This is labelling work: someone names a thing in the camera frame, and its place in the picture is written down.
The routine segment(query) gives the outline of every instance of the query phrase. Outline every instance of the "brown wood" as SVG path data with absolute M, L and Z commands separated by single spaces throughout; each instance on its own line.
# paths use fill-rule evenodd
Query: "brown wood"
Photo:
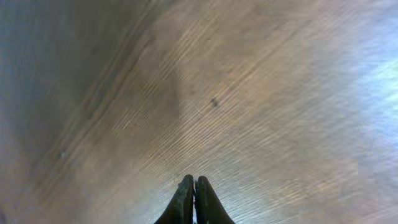
M 398 223 L 398 2 L 0 1 L 0 223 Z

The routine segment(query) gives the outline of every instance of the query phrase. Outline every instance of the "wooden floor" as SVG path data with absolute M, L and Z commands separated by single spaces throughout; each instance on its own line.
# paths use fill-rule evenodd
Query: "wooden floor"
M 398 223 L 398 1 L 0 1 L 0 223 Z

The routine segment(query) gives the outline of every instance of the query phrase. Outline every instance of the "wood grain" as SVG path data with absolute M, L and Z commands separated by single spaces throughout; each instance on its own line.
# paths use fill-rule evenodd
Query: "wood grain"
M 0 2 L 0 223 L 398 222 L 398 2 Z

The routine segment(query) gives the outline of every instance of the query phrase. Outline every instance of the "wooden surface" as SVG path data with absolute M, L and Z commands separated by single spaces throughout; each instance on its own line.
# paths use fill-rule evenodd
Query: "wooden surface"
M 398 223 L 398 2 L 0 1 L 0 223 Z

